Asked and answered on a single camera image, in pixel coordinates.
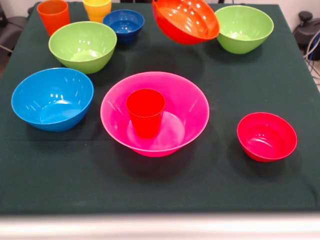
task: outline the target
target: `red bowl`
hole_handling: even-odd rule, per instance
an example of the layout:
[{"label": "red bowl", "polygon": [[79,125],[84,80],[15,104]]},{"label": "red bowl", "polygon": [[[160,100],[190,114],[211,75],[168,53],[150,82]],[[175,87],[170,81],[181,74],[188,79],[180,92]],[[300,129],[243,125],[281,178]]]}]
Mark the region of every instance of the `red bowl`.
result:
[{"label": "red bowl", "polygon": [[220,25],[204,0],[152,0],[153,16],[163,33],[180,44],[199,44],[216,38]]},{"label": "red bowl", "polygon": [[293,153],[298,143],[294,128],[286,120],[266,112],[242,118],[236,133],[246,154],[259,162],[284,159]]}]

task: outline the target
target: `red cup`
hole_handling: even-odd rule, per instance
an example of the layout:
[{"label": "red cup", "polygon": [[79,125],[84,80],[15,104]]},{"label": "red cup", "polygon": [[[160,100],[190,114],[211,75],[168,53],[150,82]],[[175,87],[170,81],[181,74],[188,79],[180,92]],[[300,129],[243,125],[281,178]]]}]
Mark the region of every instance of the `red cup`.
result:
[{"label": "red cup", "polygon": [[68,3],[63,0],[43,1],[36,9],[49,36],[70,23]]},{"label": "red cup", "polygon": [[165,106],[165,97],[153,89],[140,89],[128,96],[126,108],[139,137],[153,138],[159,133]]}]

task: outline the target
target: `blue bowl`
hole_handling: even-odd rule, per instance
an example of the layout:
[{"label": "blue bowl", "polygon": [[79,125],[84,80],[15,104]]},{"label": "blue bowl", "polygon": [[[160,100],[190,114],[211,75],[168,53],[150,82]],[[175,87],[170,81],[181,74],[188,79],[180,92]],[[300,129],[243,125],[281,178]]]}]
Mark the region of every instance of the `blue bowl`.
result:
[{"label": "blue bowl", "polygon": [[94,96],[91,80],[70,68],[38,71],[14,90],[11,106],[28,124],[45,131],[71,129],[87,113]]},{"label": "blue bowl", "polygon": [[145,18],[137,11],[122,9],[110,12],[103,23],[115,31],[120,43],[133,42],[145,24]]}]

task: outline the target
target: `dark green tablecloth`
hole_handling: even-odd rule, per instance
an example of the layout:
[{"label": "dark green tablecloth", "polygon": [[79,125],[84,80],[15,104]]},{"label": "dark green tablecloth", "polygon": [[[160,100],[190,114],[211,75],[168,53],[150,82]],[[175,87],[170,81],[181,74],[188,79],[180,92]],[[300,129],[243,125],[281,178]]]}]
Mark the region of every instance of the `dark green tablecloth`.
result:
[{"label": "dark green tablecloth", "polygon": [[[81,3],[69,6],[72,22],[88,19]],[[113,4],[113,10],[139,11],[145,25],[135,43],[118,44],[106,67],[89,75],[92,106],[81,123],[61,133],[33,128],[11,108],[24,78],[62,66],[33,11],[0,79],[0,213],[317,211],[320,95],[279,6],[256,7],[271,16],[274,32],[253,52],[234,55],[217,40],[192,46],[171,41],[156,26],[150,4]],[[100,121],[111,86],[144,71],[182,75],[210,103],[203,134],[163,158],[120,145]],[[258,163],[239,145],[239,120],[258,111],[280,115],[296,129],[297,149],[285,160]]]}]

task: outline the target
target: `lime green bowl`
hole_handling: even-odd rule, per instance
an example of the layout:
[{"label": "lime green bowl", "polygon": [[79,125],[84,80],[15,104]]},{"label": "lime green bowl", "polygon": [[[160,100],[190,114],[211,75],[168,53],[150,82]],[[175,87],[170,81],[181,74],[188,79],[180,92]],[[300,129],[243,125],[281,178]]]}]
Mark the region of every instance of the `lime green bowl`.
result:
[{"label": "lime green bowl", "polygon": [[274,30],[274,22],[263,11],[232,5],[215,12],[220,23],[218,42],[228,52],[246,54],[260,46]]},{"label": "lime green bowl", "polygon": [[116,43],[117,35],[109,26],[79,21],[54,32],[49,40],[49,49],[66,67],[93,74],[109,62]]}]

